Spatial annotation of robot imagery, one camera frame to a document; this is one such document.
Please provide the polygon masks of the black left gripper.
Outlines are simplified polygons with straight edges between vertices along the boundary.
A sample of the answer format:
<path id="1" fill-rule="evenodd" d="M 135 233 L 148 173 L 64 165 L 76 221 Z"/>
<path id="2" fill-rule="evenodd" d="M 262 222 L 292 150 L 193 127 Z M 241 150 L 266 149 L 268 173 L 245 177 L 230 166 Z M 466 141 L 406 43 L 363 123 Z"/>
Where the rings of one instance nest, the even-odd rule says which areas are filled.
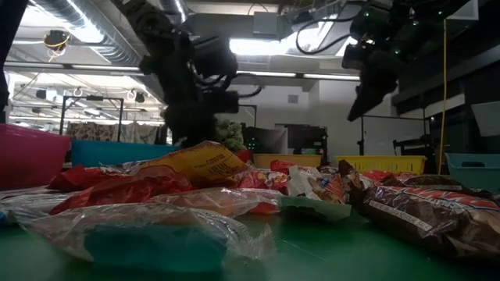
<path id="1" fill-rule="evenodd" d="M 149 54 L 139 68 L 156 76 L 168 108 L 195 108 L 207 112 L 184 115 L 166 112 L 166 127 L 172 133 L 173 144 L 191 148 L 216 135 L 216 117 L 210 114 L 237 113 L 238 94 L 228 87 L 237 76 L 209 76 L 196 73 L 193 63 L 194 44 L 187 34 L 148 35 L 142 41 Z"/>

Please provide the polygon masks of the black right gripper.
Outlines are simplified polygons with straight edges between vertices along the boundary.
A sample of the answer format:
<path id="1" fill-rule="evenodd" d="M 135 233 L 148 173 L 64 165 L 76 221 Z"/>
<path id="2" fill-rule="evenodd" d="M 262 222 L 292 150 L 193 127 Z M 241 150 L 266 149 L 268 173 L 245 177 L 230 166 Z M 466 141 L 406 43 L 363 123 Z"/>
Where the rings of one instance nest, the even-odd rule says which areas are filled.
<path id="1" fill-rule="evenodd" d="M 360 84 L 355 88 L 356 98 L 348 113 L 348 121 L 354 121 L 377 107 L 384 95 L 398 86 L 398 76 L 405 68 L 395 36 L 364 34 L 359 38 L 359 45 L 363 50 Z"/>

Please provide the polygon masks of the yellow Sour Patch Kids pack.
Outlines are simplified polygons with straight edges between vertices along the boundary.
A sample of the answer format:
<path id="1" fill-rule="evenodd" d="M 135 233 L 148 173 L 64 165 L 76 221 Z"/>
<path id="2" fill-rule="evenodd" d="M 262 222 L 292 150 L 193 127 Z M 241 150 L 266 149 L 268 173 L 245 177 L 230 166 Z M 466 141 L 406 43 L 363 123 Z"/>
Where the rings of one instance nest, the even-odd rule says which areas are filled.
<path id="1" fill-rule="evenodd" d="M 166 165 L 185 175 L 196 187 L 232 184 L 234 176 L 246 171 L 247 165 L 224 145 L 204 141 L 192 148 L 175 151 L 145 162 L 141 167 Z"/>

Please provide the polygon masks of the green artificial potted plant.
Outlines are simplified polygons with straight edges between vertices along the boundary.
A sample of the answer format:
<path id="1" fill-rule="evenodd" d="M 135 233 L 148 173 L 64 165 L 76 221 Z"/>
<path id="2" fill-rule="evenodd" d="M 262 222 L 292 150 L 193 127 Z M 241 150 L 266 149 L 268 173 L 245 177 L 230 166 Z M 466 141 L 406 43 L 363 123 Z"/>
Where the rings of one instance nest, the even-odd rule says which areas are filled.
<path id="1" fill-rule="evenodd" d="M 242 125 L 229 119 L 218 118 L 215 141 L 234 153 L 245 149 Z"/>

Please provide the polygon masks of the long ceiling light tube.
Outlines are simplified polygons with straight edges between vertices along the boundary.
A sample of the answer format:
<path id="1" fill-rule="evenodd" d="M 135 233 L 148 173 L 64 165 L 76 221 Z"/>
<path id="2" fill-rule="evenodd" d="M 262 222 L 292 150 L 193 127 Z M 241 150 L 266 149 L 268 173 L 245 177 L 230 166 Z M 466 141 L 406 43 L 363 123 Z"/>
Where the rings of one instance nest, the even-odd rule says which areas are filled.
<path id="1" fill-rule="evenodd" d="M 134 66 L 101 66 L 101 65 L 72 65 L 73 69 L 110 71 L 110 72 L 141 72 Z"/>
<path id="2" fill-rule="evenodd" d="M 273 78 L 294 78 L 307 80 L 339 80 L 339 81 L 360 81 L 359 76 L 339 75 L 339 74 L 322 74 L 322 73 L 282 73 L 269 71 L 237 71 L 238 75 L 253 75 L 260 77 Z"/>

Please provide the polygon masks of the yellow plastic mesh basket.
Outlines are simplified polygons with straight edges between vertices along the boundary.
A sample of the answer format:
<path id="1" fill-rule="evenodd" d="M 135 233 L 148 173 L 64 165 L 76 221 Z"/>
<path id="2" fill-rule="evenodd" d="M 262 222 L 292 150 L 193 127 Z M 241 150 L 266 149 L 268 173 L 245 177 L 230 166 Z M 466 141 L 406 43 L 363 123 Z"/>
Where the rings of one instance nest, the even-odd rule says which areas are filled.
<path id="1" fill-rule="evenodd" d="M 338 161 L 345 160 L 358 172 L 370 170 L 386 171 L 391 173 L 413 173 L 420 175 L 424 171 L 426 157 L 422 155 L 342 155 Z"/>

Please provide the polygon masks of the grey monitor panel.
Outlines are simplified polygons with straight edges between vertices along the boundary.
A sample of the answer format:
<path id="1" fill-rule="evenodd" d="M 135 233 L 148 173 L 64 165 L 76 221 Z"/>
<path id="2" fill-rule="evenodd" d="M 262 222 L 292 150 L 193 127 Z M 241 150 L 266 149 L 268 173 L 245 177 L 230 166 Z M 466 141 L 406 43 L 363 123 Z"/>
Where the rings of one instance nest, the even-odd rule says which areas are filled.
<path id="1" fill-rule="evenodd" d="M 286 154 L 288 152 L 288 130 L 286 128 L 243 129 L 245 147 L 254 154 Z"/>

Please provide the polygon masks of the dark blue plastic bin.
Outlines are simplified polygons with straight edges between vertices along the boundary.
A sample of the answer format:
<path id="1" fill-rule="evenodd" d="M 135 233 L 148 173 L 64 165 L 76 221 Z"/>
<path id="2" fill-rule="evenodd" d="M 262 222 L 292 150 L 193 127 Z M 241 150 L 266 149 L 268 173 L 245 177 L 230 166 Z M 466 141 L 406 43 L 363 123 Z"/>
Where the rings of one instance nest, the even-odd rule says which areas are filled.
<path id="1" fill-rule="evenodd" d="M 178 150 L 178 147 L 166 144 L 73 140 L 71 162 L 73 166 L 99 167 L 160 158 Z"/>

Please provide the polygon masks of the orange plastic bin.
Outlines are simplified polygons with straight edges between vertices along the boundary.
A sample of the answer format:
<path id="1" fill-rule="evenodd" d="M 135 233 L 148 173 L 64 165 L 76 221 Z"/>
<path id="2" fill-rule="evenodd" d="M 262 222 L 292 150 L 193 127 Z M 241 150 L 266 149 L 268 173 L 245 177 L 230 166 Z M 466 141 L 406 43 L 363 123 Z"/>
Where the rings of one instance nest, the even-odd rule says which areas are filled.
<path id="1" fill-rule="evenodd" d="M 321 163 L 320 155 L 285 155 L 285 154 L 254 154 L 253 163 L 257 168 L 268 169 L 274 160 L 292 162 L 300 166 L 317 167 Z"/>

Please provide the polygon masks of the colourful patterned cloth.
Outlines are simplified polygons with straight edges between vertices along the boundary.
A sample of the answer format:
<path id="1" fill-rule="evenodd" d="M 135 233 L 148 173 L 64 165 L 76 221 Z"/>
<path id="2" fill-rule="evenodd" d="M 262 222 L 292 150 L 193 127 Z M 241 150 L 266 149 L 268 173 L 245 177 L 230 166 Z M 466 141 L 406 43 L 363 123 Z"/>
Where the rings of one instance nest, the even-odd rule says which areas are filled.
<path id="1" fill-rule="evenodd" d="M 141 125 L 139 123 L 103 125 L 98 123 L 69 123 L 66 135 L 79 141 L 114 141 L 139 144 L 167 144 L 169 141 L 164 126 Z"/>

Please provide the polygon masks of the bright ceiling light panel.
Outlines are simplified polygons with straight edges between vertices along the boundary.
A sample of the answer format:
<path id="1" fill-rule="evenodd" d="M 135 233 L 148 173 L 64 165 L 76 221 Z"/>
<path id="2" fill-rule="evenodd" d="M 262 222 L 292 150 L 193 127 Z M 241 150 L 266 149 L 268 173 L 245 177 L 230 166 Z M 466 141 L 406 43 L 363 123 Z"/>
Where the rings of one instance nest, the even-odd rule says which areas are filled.
<path id="1" fill-rule="evenodd" d="M 286 55 L 297 49 L 289 40 L 267 41 L 259 39 L 231 38 L 230 50 L 236 55 Z"/>

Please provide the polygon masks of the grey ceiling box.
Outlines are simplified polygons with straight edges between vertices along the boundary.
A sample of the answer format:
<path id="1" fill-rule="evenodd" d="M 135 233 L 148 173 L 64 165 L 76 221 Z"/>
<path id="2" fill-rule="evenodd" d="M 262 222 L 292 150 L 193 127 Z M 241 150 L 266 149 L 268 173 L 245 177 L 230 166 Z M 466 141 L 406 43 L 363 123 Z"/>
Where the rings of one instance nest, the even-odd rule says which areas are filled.
<path id="1" fill-rule="evenodd" d="M 252 18 L 254 37 L 279 41 L 292 32 L 288 18 L 276 12 L 254 12 Z"/>

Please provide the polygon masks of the teal plastic bin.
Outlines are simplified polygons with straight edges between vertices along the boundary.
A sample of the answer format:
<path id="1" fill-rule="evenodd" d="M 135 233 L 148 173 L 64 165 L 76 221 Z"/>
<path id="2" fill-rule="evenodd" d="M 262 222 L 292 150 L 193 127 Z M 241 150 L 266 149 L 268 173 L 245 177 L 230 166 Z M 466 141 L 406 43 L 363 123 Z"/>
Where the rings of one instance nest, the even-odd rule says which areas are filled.
<path id="1" fill-rule="evenodd" d="M 500 154 L 445 153 L 450 177 L 468 188 L 500 192 Z"/>

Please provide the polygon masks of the red plastic bin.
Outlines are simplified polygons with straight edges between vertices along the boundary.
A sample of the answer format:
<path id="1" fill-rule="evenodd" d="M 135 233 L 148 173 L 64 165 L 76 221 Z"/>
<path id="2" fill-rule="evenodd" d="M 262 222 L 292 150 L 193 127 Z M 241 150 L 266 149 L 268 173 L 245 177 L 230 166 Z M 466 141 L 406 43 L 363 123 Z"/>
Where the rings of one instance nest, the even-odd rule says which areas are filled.
<path id="1" fill-rule="evenodd" d="M 0 190 L 49 184 L 69 149 L 66 136 L 0 123 Z"/>

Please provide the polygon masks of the white wall panel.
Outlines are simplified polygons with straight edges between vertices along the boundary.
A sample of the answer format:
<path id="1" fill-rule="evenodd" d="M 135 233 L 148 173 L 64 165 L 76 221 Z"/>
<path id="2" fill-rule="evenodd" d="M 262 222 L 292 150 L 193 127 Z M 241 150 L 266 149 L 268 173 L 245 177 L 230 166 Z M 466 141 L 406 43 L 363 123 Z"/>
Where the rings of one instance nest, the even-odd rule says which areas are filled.
<path id="1" fill-rule="evenodd" d="M 482 137 L 500 136 L 500 101 L 471 105 Z"/>

